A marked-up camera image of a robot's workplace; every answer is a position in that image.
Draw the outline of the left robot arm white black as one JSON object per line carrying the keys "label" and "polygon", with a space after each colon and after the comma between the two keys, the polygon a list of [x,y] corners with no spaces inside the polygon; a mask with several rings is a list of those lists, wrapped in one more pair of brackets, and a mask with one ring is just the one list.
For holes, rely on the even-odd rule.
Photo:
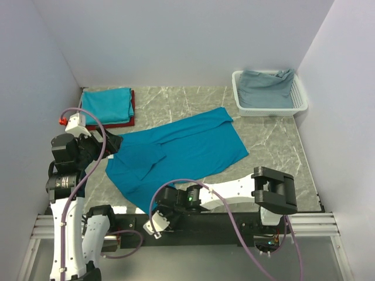
{"label": "left robot arm white black", "polygon": [[54,160],[48,170],[46,191],[53,215],[54,251],[50,280],[101,280],[98,260],[106,235],[117,228],[110,205],[99,205],[83,214],[86,168],[116,154],[123,138],[108,131],[95,136],[70,133],[52,139]]}

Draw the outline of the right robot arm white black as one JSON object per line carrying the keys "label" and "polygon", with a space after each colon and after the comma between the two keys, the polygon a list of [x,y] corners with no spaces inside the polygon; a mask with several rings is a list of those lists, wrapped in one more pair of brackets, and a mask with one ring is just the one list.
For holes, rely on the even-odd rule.
{"label": "right robot arm white black", "polygon": [[294,177],[267,167],[255,167],[253,173],[224,183],[204,184],[197,180],[177,179],[165,183],[153,195],[155,213],[149,210],[145,229],[157,238],[178,214],[200,213],[230,204],[255,203],[260,207],[258,229],[269,234],[282,216],[298,212]]}

